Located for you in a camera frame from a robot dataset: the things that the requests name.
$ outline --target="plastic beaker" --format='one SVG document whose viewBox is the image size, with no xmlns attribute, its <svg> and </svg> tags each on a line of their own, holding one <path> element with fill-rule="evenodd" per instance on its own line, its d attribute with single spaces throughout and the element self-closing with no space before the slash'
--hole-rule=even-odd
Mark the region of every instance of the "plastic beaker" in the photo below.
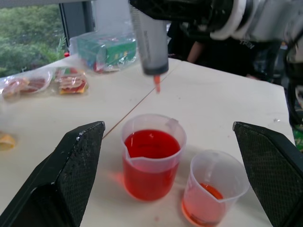
<svg viewBox="0 0 303 227">
<path fill-rule="evenodd" d="M 214 227 L 249 189 L 244 166 L 220 151 L 203 151 L 190 164 L 182 211 L 195 226 Z"/>
<path fill-rule="evenodd" d="M 122 144 L 126 190 L 142 201 L 165 196 L 171 190 L 186 144 L 185 131 L 178 121 L 157 114 L 134 117 L 122 128 Z"/>
</svg>

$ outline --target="person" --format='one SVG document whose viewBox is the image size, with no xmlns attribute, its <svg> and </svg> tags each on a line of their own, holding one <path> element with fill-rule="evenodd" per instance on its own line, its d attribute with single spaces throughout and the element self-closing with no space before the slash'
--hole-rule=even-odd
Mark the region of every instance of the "person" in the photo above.
<svg viewBox="0 0 303 227">
<path fill-rule="evenodd" d="M 271 82 L 280 41 L 250 42 L 228 38 L 223 41 L 187 37 L 172 23 L 169 53 L 190 63 Z"/>
</svg>

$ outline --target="plastic bag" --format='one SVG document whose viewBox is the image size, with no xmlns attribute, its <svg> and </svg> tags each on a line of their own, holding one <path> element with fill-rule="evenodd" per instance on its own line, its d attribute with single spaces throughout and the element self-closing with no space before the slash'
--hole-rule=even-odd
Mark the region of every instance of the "plastic bag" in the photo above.
<svg viewBox="0 0 303 227">
<path fill-rule="evenodd" d="M 49 87 L 52 77 L 52 70 L 42 68 L 0 78 L 0 94 L 7 100 L 41 93 Z"/>
<path fill-rule="evenodd" d="M 91 70 L 102 73 L 121 70 L 136 61 L 136 39 L 133 32 L 123 34 L 87 33 L 74 38 L 73 52 Z"/>
<path fill-rule="evenodd" d="M 85 72 L 76 68 L 60 67 L 55 71 L 57 94 L 85 94 L 89 88 Z"/>
</svg>

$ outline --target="orange liquid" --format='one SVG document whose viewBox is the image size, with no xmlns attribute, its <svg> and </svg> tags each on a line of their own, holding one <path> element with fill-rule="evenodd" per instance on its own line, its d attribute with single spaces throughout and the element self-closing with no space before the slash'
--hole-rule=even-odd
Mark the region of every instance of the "orange liquid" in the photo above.
<svg viewBox="0 0 303 227">
<path fill-rule="evenodd" d="M 211 193 L 216 199 L 218 200 L 223 199 L 222 194 L 214 187 L 204 183 L 200 183 L 200 185 L 203 188 L 205 188 L 209 193 Z M 201 204 L 198 213 L 208 214 L 207 219 L 212 221 L 201 220 L 200 218 L 196 217 L 194 214 L 189 213 L 184 205 L 184 201 L 182 201 L 182 211 L 183 214 L 186 216 L 186 218 L 189 220 L 189 222 L 191 222 L 195 226 L 215 227 L 222 220 L 225 214 L 225 207 L 224 204 L 219 204 L 216 201 L 212 202 L 211 200 L 208 200 L 207 204 Z"/>
<path fill-rule="evenodd" d="M 180 150 L 178 142 L 169 134 L 157 130 L 142 130 L 125 140 L 130 157 L 165 158 Z M 138 170 L 123 158 L 124 180 L 127 191 L 143 201 L 165 196 L 174 183 L 178 164 L 167 171 L 148 173 Z"/>
</svg>

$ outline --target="tree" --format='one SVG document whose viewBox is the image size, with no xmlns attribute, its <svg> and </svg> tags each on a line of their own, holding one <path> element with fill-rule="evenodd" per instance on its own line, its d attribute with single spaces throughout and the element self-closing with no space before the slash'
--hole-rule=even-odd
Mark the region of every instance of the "tree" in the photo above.
<svg viewBox="0 0 303 227">
<path fill-rule="evenodd" d="M 0 9 L 0 77 L 64 57 L 58 5 Z"/>
</svg>

